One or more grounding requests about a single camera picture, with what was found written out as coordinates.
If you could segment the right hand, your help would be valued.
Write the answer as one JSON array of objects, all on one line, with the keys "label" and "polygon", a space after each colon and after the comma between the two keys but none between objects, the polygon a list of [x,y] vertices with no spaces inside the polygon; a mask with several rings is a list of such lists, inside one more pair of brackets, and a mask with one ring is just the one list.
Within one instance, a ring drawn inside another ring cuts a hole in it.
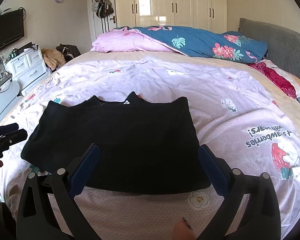
[{"label": "right hand", "polygon": [[174,225],[172,240],[196,240],[192,227],[184,217]]}]

